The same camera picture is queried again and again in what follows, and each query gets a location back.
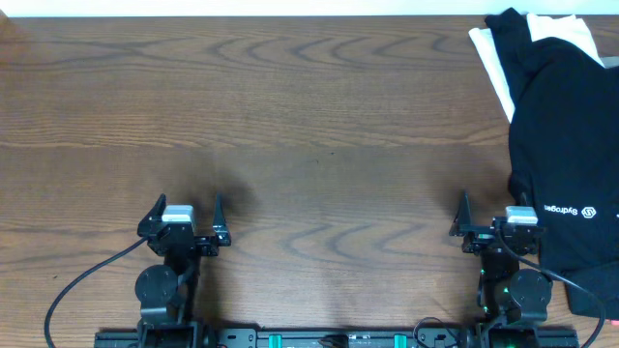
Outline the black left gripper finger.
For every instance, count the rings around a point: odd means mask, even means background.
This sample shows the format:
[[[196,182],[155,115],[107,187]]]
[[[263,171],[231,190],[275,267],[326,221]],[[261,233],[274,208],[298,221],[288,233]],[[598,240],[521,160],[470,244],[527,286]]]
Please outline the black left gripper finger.
[[[166,195],[162,193],[157,199],[154,206],[149,210],[146,216],[139,222],[139,227],[150,227],[162,221],[162,214],[166,208]]]
[[[214,217],[213,217],[213,229],[218,237],[227,236],[227,225],[223,214],[222,198],[219,193],[216,194]]]

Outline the grey garment in pile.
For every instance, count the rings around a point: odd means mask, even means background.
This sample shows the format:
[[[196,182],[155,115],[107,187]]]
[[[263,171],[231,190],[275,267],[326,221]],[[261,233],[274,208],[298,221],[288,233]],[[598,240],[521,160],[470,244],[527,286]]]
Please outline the grey garment in pile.
[[[602,64],[606,69],[612,69],[619,66],[618,56],[607,56],[601,58]]]

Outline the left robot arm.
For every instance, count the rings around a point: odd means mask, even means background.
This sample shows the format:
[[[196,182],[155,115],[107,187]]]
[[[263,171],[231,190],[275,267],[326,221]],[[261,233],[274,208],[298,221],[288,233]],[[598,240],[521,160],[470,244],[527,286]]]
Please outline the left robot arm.
[[[191,205],[169,205],[162,194],[139,222],[137,235],[163,262],[145,269],[134,292],[140,301],[138,347],[216,347],[217,335],[192,315],[200,262],[231,245],[222,198],[215,200],[213,232],[195,234]]]

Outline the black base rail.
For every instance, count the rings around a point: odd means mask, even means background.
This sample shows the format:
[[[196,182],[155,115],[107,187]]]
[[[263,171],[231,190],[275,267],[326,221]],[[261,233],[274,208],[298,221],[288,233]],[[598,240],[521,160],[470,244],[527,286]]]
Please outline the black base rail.
[[[473,330],[438,325],[400,331],[268,331],[228,328],[153,328],[138,332],[101,332],[94,346],[101,347],[225,347],[225,348],[412,348],[412,347],[559,347],[579,345],[573,330],[493,329],[480,338]]]

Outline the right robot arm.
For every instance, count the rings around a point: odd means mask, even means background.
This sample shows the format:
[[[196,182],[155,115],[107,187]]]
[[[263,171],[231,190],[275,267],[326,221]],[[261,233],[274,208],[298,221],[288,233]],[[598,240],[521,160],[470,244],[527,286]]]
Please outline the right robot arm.
[[[458,336],[458,347],[539,347],[537,325],[547,319],[552,280],[519,259],[539,251],[545,229],[535,210],[508,206],[488,226],[473,222],[463,193],[449,234],[461,237],[461,250],[481,260],[477,304],[485,317]]]

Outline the black Sydrogen t-shirt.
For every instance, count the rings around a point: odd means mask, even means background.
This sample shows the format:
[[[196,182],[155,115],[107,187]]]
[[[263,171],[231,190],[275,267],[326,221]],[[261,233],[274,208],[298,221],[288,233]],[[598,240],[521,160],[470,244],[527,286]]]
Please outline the black Sydrogen t-shirt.
[[[618,317],[618,71],[549,38],[516,57],[511,192],[545,227],[541,265]]]

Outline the black shirt in pile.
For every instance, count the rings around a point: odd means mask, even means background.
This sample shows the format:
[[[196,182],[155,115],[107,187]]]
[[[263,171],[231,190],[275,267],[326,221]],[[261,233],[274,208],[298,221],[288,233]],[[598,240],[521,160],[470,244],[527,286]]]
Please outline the black shirt in pile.
[[[509,8],[488,15],[485,24],[492,34],[512,102],[518,105],[533,77],[528,61],[532,41],[527,21],[516,9]]]

